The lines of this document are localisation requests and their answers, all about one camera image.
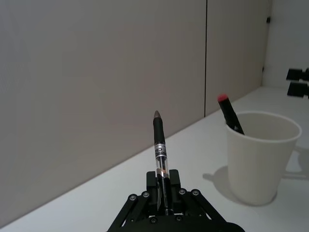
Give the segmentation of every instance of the white paper cup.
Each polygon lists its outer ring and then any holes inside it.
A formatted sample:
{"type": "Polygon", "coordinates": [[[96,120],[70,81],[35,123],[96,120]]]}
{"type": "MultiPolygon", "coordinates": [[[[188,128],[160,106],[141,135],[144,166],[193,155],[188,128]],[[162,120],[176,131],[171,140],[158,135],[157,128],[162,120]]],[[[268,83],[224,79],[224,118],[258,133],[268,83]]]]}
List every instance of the white paper cup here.
{"type": "Polygon", "coordinates": [[[267,112],[237,116],[245,135],[226,126],[230,187],[245,203],[266,204],[277,192],[302,130],[293,120],[267,112]]]}

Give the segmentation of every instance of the gray partition wall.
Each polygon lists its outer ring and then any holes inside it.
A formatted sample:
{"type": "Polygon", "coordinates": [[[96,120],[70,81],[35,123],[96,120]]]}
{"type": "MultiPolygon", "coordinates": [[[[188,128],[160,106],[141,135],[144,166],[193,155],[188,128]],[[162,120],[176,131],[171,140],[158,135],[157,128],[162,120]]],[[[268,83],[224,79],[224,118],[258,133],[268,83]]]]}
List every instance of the gray partition wall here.
{"type": "Polygon", "coordinates": [[[204,116],[205,0],[0,1],[0,226],[204,116]]]}
{"type": "Polygon", "coordinates": [[[206,114],[262,84],[272,0],[208,0],[206,114]]]}

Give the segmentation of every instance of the screw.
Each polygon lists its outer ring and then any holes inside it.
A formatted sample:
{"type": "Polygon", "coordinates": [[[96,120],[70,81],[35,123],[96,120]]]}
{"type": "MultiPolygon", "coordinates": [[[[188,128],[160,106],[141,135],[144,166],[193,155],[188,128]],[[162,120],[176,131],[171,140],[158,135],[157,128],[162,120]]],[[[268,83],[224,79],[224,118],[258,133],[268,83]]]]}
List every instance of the screw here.
{"type": "Polygon", "coordinates": [[[182,219],[183,219],[182,216],[176,216],[177,221],[181,221],[182,219]]]}
{"type": "Polygon", "coordinates": [[[179,190],[179,193],[180,193],[181,195],[184,195],[184,194],[185,194],[185,190],[182,188],[182,189],[179,190]]]}
{"type": "Polygon", "coordinates": [[[156,219],[155,217],[152,217],[151,219],[150,219],[150,223],[151,224],[156,224],[158,222],[158,219],[156,219]]]}
{"type": "Polygon", "coordinates": [[[195,195],[195,196],[197,196],[197,195],[199,195],[199,191],[198,191],[198,190],[193,190],[193,191],[192,191],[192,194],[195,195]]]}
{"type": "Polygon", "coordinates": [[[135,195],[131,195],[131,196],[129,197],[129,199],[130,199],[131,201],[135,201],[136,196],[135,196],[135,195]]]}
{"type": "Polygon", "coordinates": [[[143,197],[149,197],[149,195],[150,195],[149,192],[144,192],[143,193],[143,197]]]}

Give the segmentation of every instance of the pen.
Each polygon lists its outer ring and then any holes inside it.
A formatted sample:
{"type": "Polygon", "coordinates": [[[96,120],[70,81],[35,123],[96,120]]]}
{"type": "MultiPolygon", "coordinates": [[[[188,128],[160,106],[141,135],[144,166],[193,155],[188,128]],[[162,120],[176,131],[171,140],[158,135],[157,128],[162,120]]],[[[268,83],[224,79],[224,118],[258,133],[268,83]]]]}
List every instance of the pen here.
{"type": "Polygon", "coordinates": [[[169,179],[168,157],[166,154],[163,121],[158,111],[154,113],[154,150],[156,161],[156,175],[159,186],[158,212],[159,214],[171,215],[171,189],[169,179]]]}
{"type": "Polygon", "coordinates": [[[226,124],[233,130],[235,130],[238,133],[244,134],[240,122],[237,118],[237,115],[235,111],[233,110],[233,107],[231,105],[230,100],[228,99],[228,96],[226,94],[221,94],[218,96],[218,103],[221,107],[221,110],[223,112],[226,124]]]}

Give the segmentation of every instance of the white table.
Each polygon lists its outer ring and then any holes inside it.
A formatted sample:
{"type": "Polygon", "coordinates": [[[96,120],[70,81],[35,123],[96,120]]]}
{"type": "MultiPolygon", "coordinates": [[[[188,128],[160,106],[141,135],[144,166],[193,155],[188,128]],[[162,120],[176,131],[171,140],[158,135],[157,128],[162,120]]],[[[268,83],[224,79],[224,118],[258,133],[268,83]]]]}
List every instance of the white table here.
{"type": "MultiPolygon", "coordinates": [[[[225,124],[220,111],[167,139],[169,168],[179,170],[183,188],[201,190],[227,221],[240,225],[247,232],[308,231],[309,100],[287,97],[284,89],[261,87],[233,105],[236,111],[263,110],[282,114],[303,128],[272,203],[259,207],[243,205],[227,188],[225,124]]],[[[128,195],[140,195],[145,190],[146,172],[151,170],[155,170],[153,147],[0,231],[106,231],[128,195]]]]}

